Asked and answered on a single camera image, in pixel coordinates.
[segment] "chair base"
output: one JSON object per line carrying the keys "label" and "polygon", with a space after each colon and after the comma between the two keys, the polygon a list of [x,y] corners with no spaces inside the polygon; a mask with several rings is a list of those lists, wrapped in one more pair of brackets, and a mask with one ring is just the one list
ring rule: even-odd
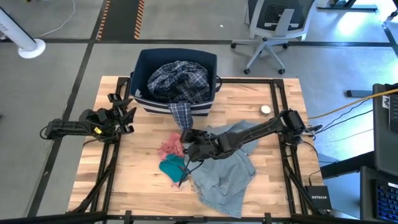
{"label": "chair base", "polygon": [[263,38],[261,41],[258,40],[233,40],[231,44],[231,48],[235,49],[236,44],[241,45],[257,45],[259,44],[256,52],[251,57],[250,61],[246,65],[246,69],[243,71],[246,75],[250,73],[250,66],[254,62],[254,60],[265,50],[275,61],[277,61],[280,65],[280,69],[278,70],[279,74],[285,73],[285,65],[279,59],[279,57],[275,54],[275,52],[270,48],[270,46],[283,44],[283,48],[287,49],[289,47],[288,40],[270,40]]}

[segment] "gray floor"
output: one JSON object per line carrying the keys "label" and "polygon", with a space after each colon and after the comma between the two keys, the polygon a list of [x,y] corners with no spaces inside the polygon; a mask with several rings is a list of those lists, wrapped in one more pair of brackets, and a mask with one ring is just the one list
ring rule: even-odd
{"label": "gray floor", "polygon": [[[75,1],[76,14],[70,23],[47,37],[90,37],[102,0]],[[141,39],[245,39],[248,30],[243,24],[244,4],[243,0],[146,0]],[[0,1],[0,6],[33,36],[60,26],[72,12],[72,5],[71,1],[62,0],[34,0],[30,4]],[[387,4],[380,6],[376,14],[319,11],[314,15],[306,41],[388,42],[381,22],[391,11]],[[398,37],[396,21],[389,21],[387,25],[393,36]],[[140,50],[156,47],[213,52],[218,56],[218,75],[222,77],[243,76],[242,69],[253,53],[251,47],[238,46],[231,50],[228,45],[95,44],[71,119],[77,119],[84,109],[93,106],[101,76],[129,75]],[[0,184],[0,219],[26,214],[50,149],[50,142],[41,140],[38,132],[51,119],[61,117],[85,49],[86,44],[48,44],[40,57],[23,60],[17,56],[14,44],[0,43],[0,114],[4,115],[0,121],[3,130],[0,131],[0,179],[3,182]],[[344,90],[370,90],[373,83],[398,82],[395,74],[397,56],[389,47],[291,46],[287,50],[276,47],[276,51],[286,66],[284,77],[299,77],[310,116],[352,101],[345,98]],[[250,76],[280,77],[277,65],[266,55],[254,63]],[[351,115],[370,107],[368,102]],[[336,116],[311,123],[325,124]],[[371,131],[335,141],[371,129],[372,125],[371,114],[356,118],[319,134],[316,147],[320,154],[331,160],[371,151]],[[39,215],[65,212],[83,141],[79,137],[64,138]],[[342,202],[333,198],[332,203],[338,210],[357,217],[358,207],[354,206],[357,195],[352,192],[359,192],[359,189],[339,187],[351,179],[355,178],[333,179],[325,183],[329,185],[331,195],[352,196],[350,206],[341,206]]]}

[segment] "yellow label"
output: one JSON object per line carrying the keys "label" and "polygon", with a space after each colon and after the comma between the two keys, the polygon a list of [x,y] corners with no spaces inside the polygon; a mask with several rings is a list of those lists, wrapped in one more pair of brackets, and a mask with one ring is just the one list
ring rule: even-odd
{"label": "yellow label", "polygon": [[95,127],[94,131],[95,131],[97,134],[101,134],[101,133],[102,133],[102,131],[101,131],[100,128],[98,128],[98,127]]}

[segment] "pink cloth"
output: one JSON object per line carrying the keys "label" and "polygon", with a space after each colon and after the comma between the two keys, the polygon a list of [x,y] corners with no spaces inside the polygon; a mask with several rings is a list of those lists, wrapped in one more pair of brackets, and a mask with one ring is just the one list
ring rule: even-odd
{"label": "pink cloth", "polygon": [[161,160],[165,160],[168,154],[175,154],[178,157],[184,157],[180,137],[181,135],[178,133],[172,133],[170,134],[169,140],[162,142],[162,146],[157,150],[157,154]]}

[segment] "chair backrest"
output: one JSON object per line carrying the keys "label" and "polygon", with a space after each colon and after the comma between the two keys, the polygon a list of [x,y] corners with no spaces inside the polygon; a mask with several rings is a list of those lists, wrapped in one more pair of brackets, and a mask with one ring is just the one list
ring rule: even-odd
{"label": "chair backrest", "polygon": [[303,37],[308,32],[317,0],[248,0],[250,37]]}

